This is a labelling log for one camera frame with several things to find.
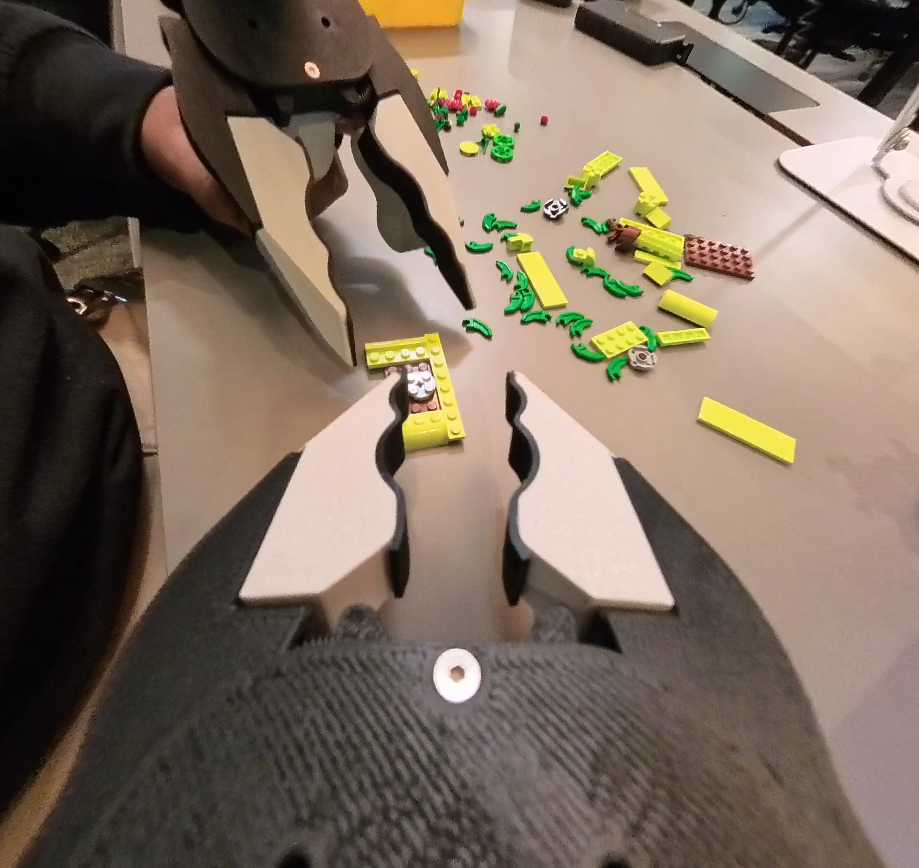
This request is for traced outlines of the white stand base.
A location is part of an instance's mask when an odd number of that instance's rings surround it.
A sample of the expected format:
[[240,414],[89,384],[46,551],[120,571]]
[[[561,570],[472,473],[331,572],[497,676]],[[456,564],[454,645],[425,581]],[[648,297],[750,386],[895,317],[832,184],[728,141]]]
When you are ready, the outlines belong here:
[[879,139],[856,136],[789,150],[778,165],[838,211],[918,260],[917,135],[879,150]]

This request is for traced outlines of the person's black clothing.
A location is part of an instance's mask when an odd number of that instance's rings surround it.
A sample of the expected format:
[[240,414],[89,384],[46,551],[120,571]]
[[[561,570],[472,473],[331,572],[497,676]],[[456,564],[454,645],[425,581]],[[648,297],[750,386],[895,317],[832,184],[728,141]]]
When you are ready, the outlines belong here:
[[1,234],[1,807],[65,729],[128,579],[143,451],[121,369],[35,240]]

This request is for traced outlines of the large brown studded plate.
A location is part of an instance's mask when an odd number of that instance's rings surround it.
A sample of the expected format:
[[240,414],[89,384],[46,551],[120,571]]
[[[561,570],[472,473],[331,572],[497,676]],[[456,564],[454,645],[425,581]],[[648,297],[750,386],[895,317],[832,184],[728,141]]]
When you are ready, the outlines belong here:
[[755,277],[752,255],[747,248],[692,234],[684,236],[683,263],[744,280]]

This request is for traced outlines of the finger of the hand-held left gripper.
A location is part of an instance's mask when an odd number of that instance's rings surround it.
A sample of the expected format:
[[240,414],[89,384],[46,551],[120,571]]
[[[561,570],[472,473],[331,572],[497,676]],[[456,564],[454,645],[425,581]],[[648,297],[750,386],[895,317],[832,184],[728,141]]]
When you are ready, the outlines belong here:
[[430,248],[441,276],[466,310],[475,306],[459,213],[448,174],[400,95],[379,101],[350,139],[376,200],[376,223],[396,252]]
[[267,119],[230,116],[227,123],[258,210],[259,251],[317,337],[354,366],[348,310],[331,280],[329,251],[307,214],[312,173],[305,150]]

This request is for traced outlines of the stack of lime bricks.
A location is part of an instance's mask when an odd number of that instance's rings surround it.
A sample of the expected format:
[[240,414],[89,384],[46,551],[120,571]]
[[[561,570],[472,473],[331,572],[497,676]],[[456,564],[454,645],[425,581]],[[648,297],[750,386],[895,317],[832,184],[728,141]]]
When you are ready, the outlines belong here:
[[670,268],[681,269],[685,237],[669,231],[662,231],[650,225],[640,225],[628,219],[620,221],[641,228],[637,249],[631,253],[644,253],[652,260],[659,260]]

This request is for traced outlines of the lime two-by-four plate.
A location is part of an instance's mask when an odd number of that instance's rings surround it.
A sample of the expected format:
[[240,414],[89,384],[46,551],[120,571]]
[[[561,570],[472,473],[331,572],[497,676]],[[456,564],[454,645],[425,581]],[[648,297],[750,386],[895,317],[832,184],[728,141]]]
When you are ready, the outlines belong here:
[[606,359],[614,359],[630,349],[647,344],[648,335],[628,321],[591,337],[591,346]]

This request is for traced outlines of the person's left hand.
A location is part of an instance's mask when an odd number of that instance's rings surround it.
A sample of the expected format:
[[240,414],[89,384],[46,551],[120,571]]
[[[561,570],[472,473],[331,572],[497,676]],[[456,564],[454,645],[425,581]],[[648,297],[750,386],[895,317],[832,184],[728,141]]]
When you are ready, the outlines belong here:
[[186,195],[209,218],[250,234],[244,213],[193,149],[183,126],[174,86],[159,90],[141,122],[140,144],[153,173]]

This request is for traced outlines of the flat black box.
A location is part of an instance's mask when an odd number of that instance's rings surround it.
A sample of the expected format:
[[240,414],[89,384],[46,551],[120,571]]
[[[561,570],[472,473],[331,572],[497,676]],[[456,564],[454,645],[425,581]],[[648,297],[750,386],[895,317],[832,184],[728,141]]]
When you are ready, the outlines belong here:
[[695,46],[694,34],[682,23],[659,23],[618,0],[580,4],[574,27],[648,67],[683,63]]

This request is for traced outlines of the long lime flat tile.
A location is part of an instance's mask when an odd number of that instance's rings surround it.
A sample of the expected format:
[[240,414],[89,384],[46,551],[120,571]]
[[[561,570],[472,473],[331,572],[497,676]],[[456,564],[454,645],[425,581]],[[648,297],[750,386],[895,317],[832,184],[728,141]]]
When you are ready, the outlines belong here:
[[702,399],[696,421],[774,460],[795,461],[795,438],[712,398]]
[[516,257],[536,298],[545,310],[567,306],[568,298],[541,253],[521,252]]

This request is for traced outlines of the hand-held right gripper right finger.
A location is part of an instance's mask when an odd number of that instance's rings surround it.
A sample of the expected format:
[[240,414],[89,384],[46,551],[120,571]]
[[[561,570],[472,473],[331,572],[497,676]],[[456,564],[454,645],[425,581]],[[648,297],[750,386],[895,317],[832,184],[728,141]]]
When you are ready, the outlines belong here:
[[560,613],[575,631],[597,613],[675,612],[671,587],[616,458],[521,371],[505,379],[508,464],[503,589],[520,625]]

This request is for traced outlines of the large lime half-round brick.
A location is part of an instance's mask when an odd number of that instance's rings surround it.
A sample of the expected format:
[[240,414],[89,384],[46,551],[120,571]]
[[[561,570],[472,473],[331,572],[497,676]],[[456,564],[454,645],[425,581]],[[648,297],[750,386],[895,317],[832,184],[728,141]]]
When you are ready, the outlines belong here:
[[661,296],[658,309],[702,328],[709,328],[718,316],[718,310],[674,290]]

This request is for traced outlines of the pile of small flower pieces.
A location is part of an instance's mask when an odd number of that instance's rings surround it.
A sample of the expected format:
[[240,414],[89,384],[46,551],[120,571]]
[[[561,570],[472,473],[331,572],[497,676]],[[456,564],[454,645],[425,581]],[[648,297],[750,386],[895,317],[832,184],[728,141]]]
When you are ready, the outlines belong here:
[[515,158],[523,122],[512,120],[515,112],[504,98],[437,87],[427,94],[426,102],[436,132],[461,156],[501,164]]

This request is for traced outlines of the brown and lime brick assembly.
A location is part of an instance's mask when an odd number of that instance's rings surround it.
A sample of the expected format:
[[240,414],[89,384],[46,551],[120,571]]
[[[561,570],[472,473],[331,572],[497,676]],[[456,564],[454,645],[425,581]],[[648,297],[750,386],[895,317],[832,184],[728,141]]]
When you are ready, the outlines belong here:
[[439,334],[368,342],[364,350],[370,371],[405,368],[409,414],[454,408],[460,415]]

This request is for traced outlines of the scatter of green leaf pieces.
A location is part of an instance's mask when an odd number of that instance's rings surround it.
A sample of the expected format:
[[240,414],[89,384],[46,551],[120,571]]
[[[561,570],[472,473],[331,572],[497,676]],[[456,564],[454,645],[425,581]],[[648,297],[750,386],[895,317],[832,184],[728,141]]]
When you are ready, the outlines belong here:
[[[609,226],[611,224],[614,224],[615,222],[618,222],[619,220],[616,220],[616,221],[606,220],[603,223],[599,223],[596,220],[585,217],[582,219],[582,224],[588,227],[593,232],[596,232],[599,235],[603,236],[603,239],[605,241]],[[495,213],[488,212],[482,218],[482,230],[485,233],[500,233],[501,234],[500,241],[501,241],[501,237],[507,233],[518,233],[518,225],[513,221],[501,220],[497,217]],[[577,357],[579,360],[583,362],[590,363],[592,365],[603,364],[603,366],[605,367],[606,378],[610,382],[613,382],[613,383],[618,382],[623,376],[624,371],[627,368],[629,368],[627,353],[624,353],[618,357],[615,357],[614,359],[606,359],[602,354],[597,352],[590,344],[591,337],[587,335],[593,328],[593,325],[594,325],[593,320],[591,319],[590,316],[588,316],[582,311],[569,310],[568,309],[568,306],[570,305],[569,300],[568,300],[567,306],[564,306],[558,309],[545,310],[541,306],[539,300],[536,298],[533,289],[529,285],[527,276],[524,274],[522,268],[517,262],[516,256],[518,253],[509,253],[508,251],[506,251],[506,255],[509,258],[513,257],[516,260],[515,266],[511,265],[508,258],[497,259],[495,262],[495,267],[500,273],[501,282],[509,285],[510,287],[508,302],[506,306],[504,307],[504,315],[509,316],[509,317],[517,317],[519,322],[522,325],[527,325],[527,326],[531,324],[540,325],[540,326],[546,326],[548,324],[555,324],[557,327],[567,332],[569,336],[569,340],[570,340],[569,341],[570,350],[571,350],[571,353],[575,357]],[[657,262],[657,263],[665,265],[665,263],[657,259],[652,260],[650,257],[644,255],[644,253],[626,252],[626,254],[630,254],[632,256],[644,257],[644,260],[642,261],[642,264],[644,267],[648,263],[653,263],[653,262]],[[673,272],[673,280],[672,280],[673,282],[674,281],[690,282],[693,280],[693,276],[690,275],[688,272],[682,270],[682,268],[681,269],[670,268],[670,269],[672,269],[672,272]],[[678,318],[666,312],[662,312],[662,313]],[[695,325],[690,324],[685,321],[683,321],[683,323],[686,325],[686,327],[680,328],[680,329],[696,327]],[[656,331],[654,328],[647,326],[647,325],[642,325],[642,324],[636,324],[636,325],[639,326],[641,330],[644,331],[648,335],[648,341],[646,344],[647,347],[649,347],[652,350],[655,350],[656,353],[659,350],[663,349],[663,347],[659,346],[657,342],[657,338],[656,338],[656,333],[659,331]],[[602,332],[604,331],[599,331],[593,334],[592,337]]]

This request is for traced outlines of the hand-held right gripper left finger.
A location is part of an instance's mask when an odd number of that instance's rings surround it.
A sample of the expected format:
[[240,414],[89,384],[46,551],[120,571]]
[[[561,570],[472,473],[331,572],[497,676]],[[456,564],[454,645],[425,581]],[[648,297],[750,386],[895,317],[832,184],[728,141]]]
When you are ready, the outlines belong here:
[[248,606],[306,604],[328,627],[404,595],[410,571],[405,374],[387,376],[309,440],[240,588]]

